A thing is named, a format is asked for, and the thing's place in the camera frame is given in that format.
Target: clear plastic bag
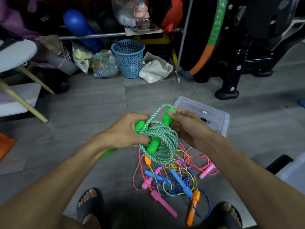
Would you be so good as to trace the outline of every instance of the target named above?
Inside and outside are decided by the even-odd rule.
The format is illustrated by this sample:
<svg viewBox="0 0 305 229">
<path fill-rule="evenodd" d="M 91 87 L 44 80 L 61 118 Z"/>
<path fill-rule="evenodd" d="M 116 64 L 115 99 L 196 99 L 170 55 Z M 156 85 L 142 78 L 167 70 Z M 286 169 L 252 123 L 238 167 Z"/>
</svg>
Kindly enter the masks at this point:
<svg viewBox="0 0 305 229">
<path fill-rule="evenodd" d="M 111 50 L 102 50 L 94 54 L 92 68 L 97 78 L 111 77 L 119 73 L 119 65 Z"/>
<path fill-rule="evenodd" d="M 148 29 L 150 19 L 145 0 L 111 0 L 114 15 L 123 26 Z"/>
<path fill-rule="evenodd" d="M 78 68 L 88 74 L 88 69 L 92 65 L 93 53 L 82 45 L 72 42 L 72 57 Z"/>
</svg>

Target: wooden chair leg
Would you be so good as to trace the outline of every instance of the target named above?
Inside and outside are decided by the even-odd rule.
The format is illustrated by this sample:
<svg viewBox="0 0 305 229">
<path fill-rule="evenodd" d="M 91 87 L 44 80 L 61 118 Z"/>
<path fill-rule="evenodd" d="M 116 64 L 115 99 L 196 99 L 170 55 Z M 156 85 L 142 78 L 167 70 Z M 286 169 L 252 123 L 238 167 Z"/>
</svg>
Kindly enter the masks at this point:
<svg viewBox="0 0 305 229">
<path fill-rule="evenodd" d="M 36 117 L 38 117 L 42 122 L 47 123 L 49 121 L 47 118 L 45 118 L 44 115 L 42 115 L 39 111 L 37 111 L 35 108 L 33 108 L 33 106 L 30 105 L 25 99 L 23 99 L 16 92 L 14 92 L 13 89 L 11 89 L 10 86 L 7 85 L 2 79 L 0 79 L 0 88 L 3 88 L 3 90 L 7 94 L 9 94 L 11 97 L 13 97 L 15 100 L 17 100 L 26 109 L 28 109 L 31 113 L 33 113 Z"/>
<path fill-rule="evenodd" d="M 33 73 L 31 73 L 28 69 L 26 69 L 24 66 L 20 65 L 18 67 L 18 69 L 26 74 L 29 78 L 31 78 L 32 80 L 34 80 L 36 83 L 40 84 L 45 90 L 47 90 L 48 92 L 50 92 L 51 94 L 54 94 L 54 92 L 51 90 L 51 88 L 49 88 L 47 85 L 45 85 L 40 79 L 38 79 L 35 75 L 33 75 Z"/>
</svg>

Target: slide sandal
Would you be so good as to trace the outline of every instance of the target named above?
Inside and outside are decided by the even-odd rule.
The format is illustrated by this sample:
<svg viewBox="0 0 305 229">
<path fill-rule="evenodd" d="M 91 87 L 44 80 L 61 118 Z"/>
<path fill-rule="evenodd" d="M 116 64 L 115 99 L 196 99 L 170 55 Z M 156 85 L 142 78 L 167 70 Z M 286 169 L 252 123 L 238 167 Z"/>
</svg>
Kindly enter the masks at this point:
<svg viewBox="0 0 305 229">
<path fill-rule="evenodd" d="M 204 220 L 203 225 L 206 229 L 216 229 L 219 227 L 226 227 L 227 229 L 241 229 L 242 228 L 242 218 L 240 217 L 237 209 L 234 208 L 241 226 L 238 224 L 236 219 L 231 215 L 230 212 L 222 208 L 223 204 L 226 202 L 218 203 L 212 210 L 211 214 Z"/>
<path fill-rule="evenodd" d="M 101 228 L 111 228 L 109 226 L 107 217 L 103 210 L 104 200 L 103 200 L 101 191 L 98 188 L 90 188 L 90 189 L 94 189 L 96 191 L 97 196 L 90 198 L 88 201 L 84 202 L 80 207 L 77 207 L 77 210 L 76 210 L 77 221 L 79 223 L 83 223 L 83 220 L 85 219 L 85 217 L 89 214 L 92 214 L 97 218 Z M 85 196 L 85 194 L 87 192 L 89 192 L 89 190 L 87 190 L 80 197 L 78 203 L 81 201 L 81 199 Z"/>
</svg>

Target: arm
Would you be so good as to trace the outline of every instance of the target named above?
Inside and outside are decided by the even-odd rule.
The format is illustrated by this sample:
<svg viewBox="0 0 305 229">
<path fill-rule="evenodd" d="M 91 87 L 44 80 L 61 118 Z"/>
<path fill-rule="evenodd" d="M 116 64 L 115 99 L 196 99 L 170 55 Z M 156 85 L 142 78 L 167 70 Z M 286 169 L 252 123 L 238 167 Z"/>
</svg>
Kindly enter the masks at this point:
<svg viewBox="0 0 305 229">
<path fill-rule="evenodd" d="M 148 119 L 148 115 L 129 113 L 95 135 L 72 157 L 3 204 L 0 228 L 55 228 L 79 185 L 108 150 L 150 142 L 150 137 L 135 132 L 135 123 Z"/>
<path fill-rule="evenodd" d="M 176 120 L 171 127 L 213 161 L 259 228 L 305 228 L 305 195 L 247 158 L 195 113 L 183 109 L 176 112 L 169 113 Z"/>
</svg>

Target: white paper bag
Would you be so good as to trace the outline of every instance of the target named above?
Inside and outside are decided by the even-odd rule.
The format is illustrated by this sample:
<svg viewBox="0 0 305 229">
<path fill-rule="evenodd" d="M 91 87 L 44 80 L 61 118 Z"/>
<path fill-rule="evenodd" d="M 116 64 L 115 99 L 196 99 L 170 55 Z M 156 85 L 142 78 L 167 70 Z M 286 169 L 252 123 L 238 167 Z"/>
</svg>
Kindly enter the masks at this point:
<svg viewBox="0 0 305 229">
<path fill-rule="evenodd" d="M 147 52 L 139 77 L 149 83 L 165 79 L 173 71 L 173 66 L 158 56 Z"/>
</svg>

